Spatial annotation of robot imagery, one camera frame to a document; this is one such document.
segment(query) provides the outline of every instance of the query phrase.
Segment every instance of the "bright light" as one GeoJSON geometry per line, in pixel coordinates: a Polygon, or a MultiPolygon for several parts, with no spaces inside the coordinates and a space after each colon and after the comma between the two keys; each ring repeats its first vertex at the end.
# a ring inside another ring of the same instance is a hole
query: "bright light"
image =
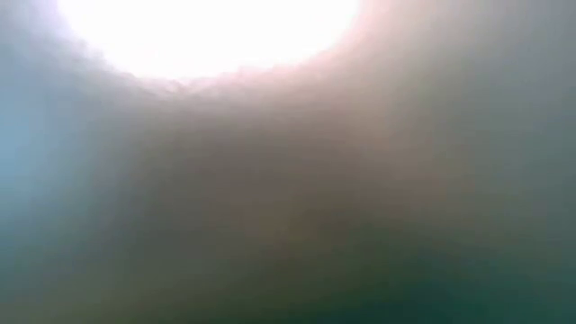
{"type": "Polygon", "coordinates": [[[293,65],[333,45],[359,0],[59,0],[77,37],[136,77],[293,65]]]}

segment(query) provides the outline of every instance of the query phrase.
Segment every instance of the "sun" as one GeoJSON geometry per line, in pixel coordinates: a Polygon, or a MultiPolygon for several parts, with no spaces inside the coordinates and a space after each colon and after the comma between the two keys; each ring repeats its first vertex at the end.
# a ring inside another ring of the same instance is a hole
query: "sun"
{"type": "Polygon", "coordinates": [[[298,64],[350,28],[360,0],[58,0],[70,30],[136,77],[298,64]]]}

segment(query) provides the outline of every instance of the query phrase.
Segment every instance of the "sunlight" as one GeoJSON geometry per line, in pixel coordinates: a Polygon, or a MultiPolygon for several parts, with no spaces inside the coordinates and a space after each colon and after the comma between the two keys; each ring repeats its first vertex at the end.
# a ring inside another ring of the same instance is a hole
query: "sunlight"
{"type": "Polygon", "coordinates": [[[59,0],[71,31],[136,77],[298,64],[334,45],[359,0],[59,0]]]}

